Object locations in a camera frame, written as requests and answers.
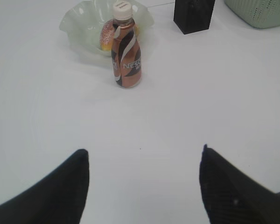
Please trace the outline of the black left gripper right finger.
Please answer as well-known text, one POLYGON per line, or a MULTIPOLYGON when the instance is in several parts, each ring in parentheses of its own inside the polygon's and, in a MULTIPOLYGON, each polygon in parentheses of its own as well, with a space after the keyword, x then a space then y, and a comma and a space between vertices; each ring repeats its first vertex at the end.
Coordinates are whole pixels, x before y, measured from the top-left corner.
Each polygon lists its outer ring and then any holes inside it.
POLYGON ((258 184, 207 145, 199 182, 210 223, 280 224, 280 193, 258 184))

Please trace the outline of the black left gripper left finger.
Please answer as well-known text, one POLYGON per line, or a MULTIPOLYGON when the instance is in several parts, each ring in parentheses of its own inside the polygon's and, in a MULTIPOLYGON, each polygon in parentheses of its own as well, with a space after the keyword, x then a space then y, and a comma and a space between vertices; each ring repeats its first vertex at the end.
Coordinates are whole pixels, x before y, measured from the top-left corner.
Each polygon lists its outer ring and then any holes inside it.
POLYGON ((79 149, 35 185, 1 204, 0 224, 78 224, 89 183, 89 154, 79 149))

